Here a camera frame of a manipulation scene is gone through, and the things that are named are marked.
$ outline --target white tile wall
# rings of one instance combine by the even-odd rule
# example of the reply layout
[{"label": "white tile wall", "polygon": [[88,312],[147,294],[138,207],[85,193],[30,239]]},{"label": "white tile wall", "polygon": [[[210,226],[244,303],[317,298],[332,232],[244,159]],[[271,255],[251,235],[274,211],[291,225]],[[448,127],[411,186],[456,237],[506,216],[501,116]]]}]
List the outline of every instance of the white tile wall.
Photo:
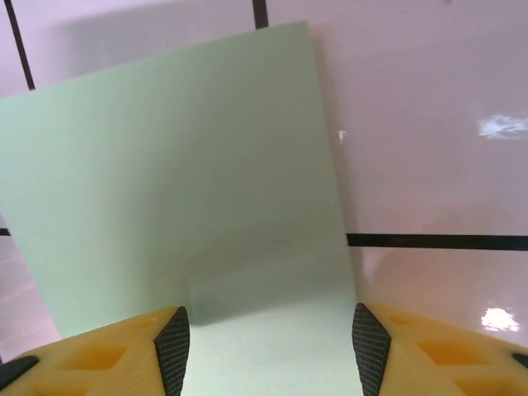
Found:
[{"label": "white tile wall", "polygon": [[528,233],[528,3],[268,10],[272,25],[311,22],[350,231]]},{"label": "white tile wall", "polygon": [[44,300],[10,237],[0,237],[0,274],[2,360],[59,340]]},{"label": "white tile wall", "polygon": [[[527,2],[267,4],[310,21],[349,232],[528,234]],[[361,299],[528,345],[528,252],[351,255]]]}]

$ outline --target tile grout line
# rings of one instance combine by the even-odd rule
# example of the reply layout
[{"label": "tile grout line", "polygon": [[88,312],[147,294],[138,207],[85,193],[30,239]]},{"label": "tile grout line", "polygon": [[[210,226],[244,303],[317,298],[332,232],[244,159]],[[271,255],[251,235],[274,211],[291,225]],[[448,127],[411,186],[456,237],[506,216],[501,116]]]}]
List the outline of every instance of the tile grout line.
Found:
[{"label": "tile grout line", "polygon": [[13,37],[15,38],[16,49],[18,50],[18,56],[22,64],[22,69],[24,70],[24,76],[26,77],[27,87],[30,89],[30,91],[33,91],[35,89],[35,82],[33,81],[33,76],[31,75],[30,64],[27,60],[24,42],[22,41],[20,27],[18,26],[17,16],[15,15],[15,9],[13,8],[11,0],[4,0],[4,4],[6,5],[9,23],[11,24]]},{"label": "tile grout line", "polygon": [[270,25],[267,19],[266,0],[253,0],[253,15],[255,16],[255,28],[257,30]]},{"label": "tile grout line", "polygon": [[528,251],[525,235],[347,233],[349,247]]}]

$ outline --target textured black pad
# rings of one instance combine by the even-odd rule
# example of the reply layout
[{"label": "textured black pad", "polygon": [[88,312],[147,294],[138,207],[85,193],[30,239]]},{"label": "textured black pad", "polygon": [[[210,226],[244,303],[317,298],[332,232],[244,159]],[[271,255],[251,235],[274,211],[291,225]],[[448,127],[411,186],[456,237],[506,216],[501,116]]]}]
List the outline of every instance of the textured black pad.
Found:
[{"label": "textured black pad", "polygon": [[0,391],[15,382],[21,375],[39,362],[36,356],[24,356],[0,365]]},{"label": "textured black pad", "polygon": [[356,305],[352,345],[365,396],[378,396],[390,350],[390,335],[364,304]]},{"label": "textured black pad", "polygon": [[190,343],[187,310],[180,307],[154,339],[167,396],[179,396],[182,392]]},{"label": "textured black pad", "polygon": [[524,355],[522,353],[512,353],[511,357],[528,369],[528,355]]}]

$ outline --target light green board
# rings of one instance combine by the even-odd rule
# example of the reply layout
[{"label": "light green board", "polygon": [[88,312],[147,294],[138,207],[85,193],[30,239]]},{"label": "light green board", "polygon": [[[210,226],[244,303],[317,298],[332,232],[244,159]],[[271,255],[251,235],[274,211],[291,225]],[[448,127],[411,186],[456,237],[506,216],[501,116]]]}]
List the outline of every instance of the light green board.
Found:
[{"label": "light green board", "polygon": [[305,24],[2,100],[0,134],[0,210],[63,337],[351,291]]}]

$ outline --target yellow 3d printed part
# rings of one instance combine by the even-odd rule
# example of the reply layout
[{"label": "yellow 3d printed part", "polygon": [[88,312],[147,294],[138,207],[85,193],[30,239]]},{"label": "yellow 3d printed part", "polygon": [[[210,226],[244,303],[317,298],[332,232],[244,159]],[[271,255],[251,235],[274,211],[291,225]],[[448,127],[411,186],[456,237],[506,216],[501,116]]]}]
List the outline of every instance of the yellow 3d printed part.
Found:
[{"label": "yellow 3d printed part", "polygon": [[1,396],[177,396],[189,354],[185,308],[165,308],[0,365]]},{"label": "yellow 3d printed part", "polygon": [[365,396],[528,395],[528,349],[383,305],[358,304]]}]

